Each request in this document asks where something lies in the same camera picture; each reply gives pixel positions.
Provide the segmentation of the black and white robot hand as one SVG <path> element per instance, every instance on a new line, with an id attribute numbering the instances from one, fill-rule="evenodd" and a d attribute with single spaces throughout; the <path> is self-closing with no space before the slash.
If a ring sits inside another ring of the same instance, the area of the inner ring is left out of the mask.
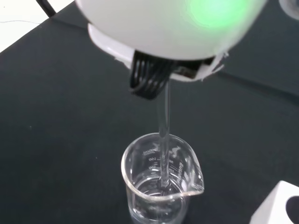
<path id="1" fill-rule="evenodd" d="M 92 42 L 130 69 L 129 89 L 155 99 L 170 79 L 220 71 L 264 0 L 78 0 Z"/>

